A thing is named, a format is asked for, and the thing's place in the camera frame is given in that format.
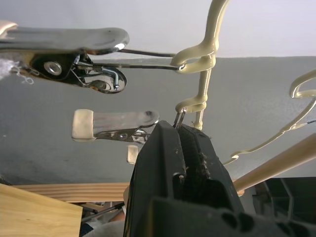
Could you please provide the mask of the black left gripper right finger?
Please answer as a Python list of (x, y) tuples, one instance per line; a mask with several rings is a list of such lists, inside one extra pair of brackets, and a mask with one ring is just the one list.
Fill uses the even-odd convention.
[(184, 124), (173, 130), (179, 137), (185, 171), (181, 197), (173, 202), (173, 211), (201, 213), (213, 209), (244, 212), (232, 179), (220, 162), (211, 138)]

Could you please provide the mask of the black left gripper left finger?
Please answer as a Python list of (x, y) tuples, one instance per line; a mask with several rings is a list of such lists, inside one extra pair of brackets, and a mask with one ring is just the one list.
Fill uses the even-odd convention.
[(177, 130), (160, 121), (141, 149), (129, 187), (125, 237), (171, 236), (171, 204), (181, 192), (184, 157)]

